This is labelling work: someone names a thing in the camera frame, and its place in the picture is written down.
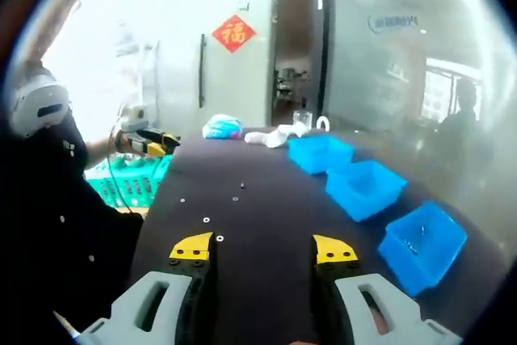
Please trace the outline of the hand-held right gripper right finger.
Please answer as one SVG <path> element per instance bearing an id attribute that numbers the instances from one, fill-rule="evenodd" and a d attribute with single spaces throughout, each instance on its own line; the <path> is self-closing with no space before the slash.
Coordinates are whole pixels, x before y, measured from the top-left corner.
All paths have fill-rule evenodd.
<path id="1" fill-rule="evenodd" d="M 353 248 L 314 234 L 310 306 L 321 344 L 460 344 L 382 275 L 365 274 Z"/>

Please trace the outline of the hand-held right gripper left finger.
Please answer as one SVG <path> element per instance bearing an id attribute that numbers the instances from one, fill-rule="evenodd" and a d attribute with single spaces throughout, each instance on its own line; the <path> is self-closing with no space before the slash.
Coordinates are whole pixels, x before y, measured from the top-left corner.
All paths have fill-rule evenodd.
<path id="1" fill-rule="evenodd" d="M 78 344 L 211 344 L 216 321 L 216 239 L 184 238 L 77 338 Z"/>

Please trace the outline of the person's left hand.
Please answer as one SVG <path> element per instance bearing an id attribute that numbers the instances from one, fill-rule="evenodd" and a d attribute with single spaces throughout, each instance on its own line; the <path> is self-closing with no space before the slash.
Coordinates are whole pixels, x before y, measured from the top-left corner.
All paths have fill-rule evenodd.
<path id="1" fill-rule="evenodd" d="M 114 150 L 118 154 L 135 154 L 139 155 L 140 152 L 131 146 L 131 141 L 127 136 L 127 133 L 117 130 L 113 140 Z"/>

